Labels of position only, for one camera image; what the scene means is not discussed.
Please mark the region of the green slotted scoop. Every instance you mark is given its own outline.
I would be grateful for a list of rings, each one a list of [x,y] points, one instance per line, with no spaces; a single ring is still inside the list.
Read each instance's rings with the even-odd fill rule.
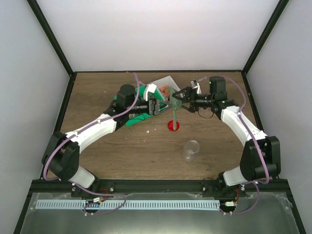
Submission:
[[[182,102],[176,98],[173,97],[173,93],[176,92],[176,90],[172,87],[169,88],[170,91],[170,102],[172,104],[172,110],[173,110],[173,121],[177,121],[176,112],[178,109],[181,108]]]

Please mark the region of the green double candy bin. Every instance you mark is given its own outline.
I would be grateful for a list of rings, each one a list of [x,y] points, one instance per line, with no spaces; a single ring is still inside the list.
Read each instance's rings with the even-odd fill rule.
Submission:
[[[113,108],[114,110],[117,110],[118,112],[123,112],[127,109],[130,110],[124,115],[124,117],[126,117],[126,120],[127,120],[126,121],[127,126],[133,125],[139,121],[144,121],[145,119],[149,117],[157,116],[157,115],[136,113],[136,105],[141,100],[144,100],[143,98],[144,90],[145,90],[145,87],[143,86],[136,89],[134,86],[130,84],[126,84],[126,85],[121,86],[120,90],[117,93],[115,101],[113,102]],[[161,98],[157,97],[157,89],[153,94],[149,93],[148,99],[150,98],[162,100]]]

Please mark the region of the white candy bin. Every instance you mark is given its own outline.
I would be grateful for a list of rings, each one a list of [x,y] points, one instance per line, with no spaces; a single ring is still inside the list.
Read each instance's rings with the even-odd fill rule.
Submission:
[[[168,88],[171,87],[176,91],[180,91],[179,86],[175,83],[171,76],[166,76],[164,78],[151,81],[151,83],[157,86],[157,92],[162,100],[166,100],[167,97],[170,95]]]

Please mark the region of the clear plastic jar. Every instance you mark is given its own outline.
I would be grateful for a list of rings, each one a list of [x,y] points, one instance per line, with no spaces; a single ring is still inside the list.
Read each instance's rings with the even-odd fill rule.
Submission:
[[[183,158],[187,161],[187,162],[191,162],[193,161],[199,153],[199,143],[196,140],[189,140],[183,148]]]

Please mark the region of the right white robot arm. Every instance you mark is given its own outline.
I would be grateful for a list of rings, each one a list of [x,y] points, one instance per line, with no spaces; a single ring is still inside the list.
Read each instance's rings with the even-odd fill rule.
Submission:
[[[237,167],[221,172],[216,179],[216,189],[221,196],[228,196],[239,185],[259,182],[267,184],[281,172],[280,141],[258,129],[243,113],[243,105],[228,99],[225,77],[209,78],[210,92],[203,94],[199,80],[172,94],[183,104],[183,109],[194,113],[209,108],[238,137],[243,153]]]

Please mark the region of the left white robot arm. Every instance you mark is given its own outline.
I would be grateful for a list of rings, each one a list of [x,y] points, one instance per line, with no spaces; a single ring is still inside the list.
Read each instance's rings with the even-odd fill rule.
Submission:
[[[153,83],[147,85],[145,98],[140,98],[134,86],[122,85],[116,98],[95,120],[65,134],[60,131],[53,133],[42,158],[43,178],[49,180],[47,173],[52,172],[56,179],[75,184],[87,196],[96,196],[100,185],[93,173],[80,166],[80,154],[103,136],[124,126],[132,114],[158,116],[171,109],[171,103],[149,97],[149,93],[155,90]]]

